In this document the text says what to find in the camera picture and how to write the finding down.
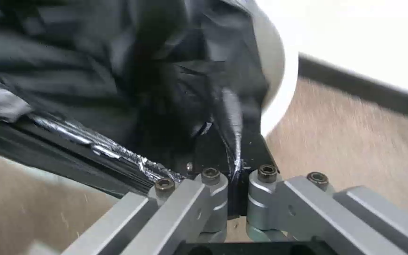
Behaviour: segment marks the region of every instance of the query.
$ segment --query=black cloth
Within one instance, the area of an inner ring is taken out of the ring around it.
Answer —
[[[0,87],[174,169],[209,123],[240,159],[268,84],[224,0],[0,0]]]

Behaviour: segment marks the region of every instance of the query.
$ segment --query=hex socket screw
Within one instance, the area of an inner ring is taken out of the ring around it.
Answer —
[[[306,176],[306,179],[311,181],[314,185],[316,185],[319,189],[323,191],[325,191],[329,184],[328,177],[320,172],[311,172]]]
[[[206,168],[201,173],[202,183],[213,186],[220,183],[220,171],[215,168]]]
[[[277,180],[278,170],[272,165],[262,165],[257,170],[257,179],[263,183],[273,183]]]
[[[155,193],[158,197],[169,197],[175,190],[175,183],[171,178],[161,178],[155,182]]]

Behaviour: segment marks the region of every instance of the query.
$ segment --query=floor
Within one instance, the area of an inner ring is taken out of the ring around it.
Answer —
[[[408,211],[408,117],[322,84],[299,79],[270,150],[284,178],[321,171],[341,190],[365,185]],[[64,250],[116,200],[0,158],[0,255],[33,245]],[[248,240],[243,219],[227,241]]]

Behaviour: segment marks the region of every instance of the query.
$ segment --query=wall baseboard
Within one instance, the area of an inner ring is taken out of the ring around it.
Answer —
[[[298,75],[408,115],[408,94],[300,56]]]

